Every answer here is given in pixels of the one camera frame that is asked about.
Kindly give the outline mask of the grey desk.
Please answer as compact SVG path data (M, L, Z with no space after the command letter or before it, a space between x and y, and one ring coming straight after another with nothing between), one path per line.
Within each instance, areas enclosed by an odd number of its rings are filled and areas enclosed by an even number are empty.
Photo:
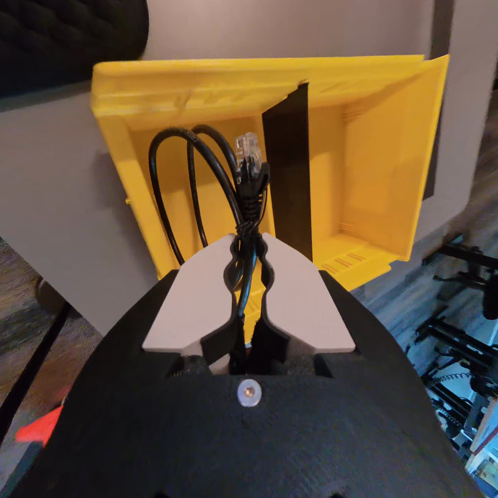
M466 206L497 59L497 1L148 1L145 59L430 53L453 14L434 193L415 240ZM102 335L157 281L88 86L2 104L1 237Z

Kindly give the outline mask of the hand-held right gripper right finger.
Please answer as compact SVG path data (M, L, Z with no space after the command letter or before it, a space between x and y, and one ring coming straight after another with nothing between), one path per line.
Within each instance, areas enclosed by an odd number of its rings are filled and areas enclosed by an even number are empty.
M318 267L269 233L261 238L261 319L285 354L352 352L355 342Z

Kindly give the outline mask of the yellow plastic bin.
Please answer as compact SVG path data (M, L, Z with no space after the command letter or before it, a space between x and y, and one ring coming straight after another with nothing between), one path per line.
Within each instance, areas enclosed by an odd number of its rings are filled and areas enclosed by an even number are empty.
M97 64L91 109L158 279L178 267L153 198L147 153L170 126L207 123L228 141L308 84L314 263L347 290L408 261L450 55L115 61Z

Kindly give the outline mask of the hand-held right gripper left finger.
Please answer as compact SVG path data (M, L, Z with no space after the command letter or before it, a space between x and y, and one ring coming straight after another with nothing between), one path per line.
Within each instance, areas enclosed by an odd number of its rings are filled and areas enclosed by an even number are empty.
M202 357L213 374L230 373L240 338L235 243L233 233L225 235L180 267L142 343L145 352Z

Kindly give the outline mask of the black mesh pad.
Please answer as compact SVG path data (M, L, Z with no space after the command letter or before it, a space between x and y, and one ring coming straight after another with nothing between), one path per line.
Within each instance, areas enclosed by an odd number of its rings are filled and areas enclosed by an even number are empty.
M102 62L137 60L147 1L1 1L1 98L92 77Z

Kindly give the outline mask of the black bin divider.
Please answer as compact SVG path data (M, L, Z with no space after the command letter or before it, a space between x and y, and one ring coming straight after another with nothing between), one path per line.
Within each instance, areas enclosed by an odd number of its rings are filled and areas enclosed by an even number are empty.
M262 114L276 237L313 260L308 83Z

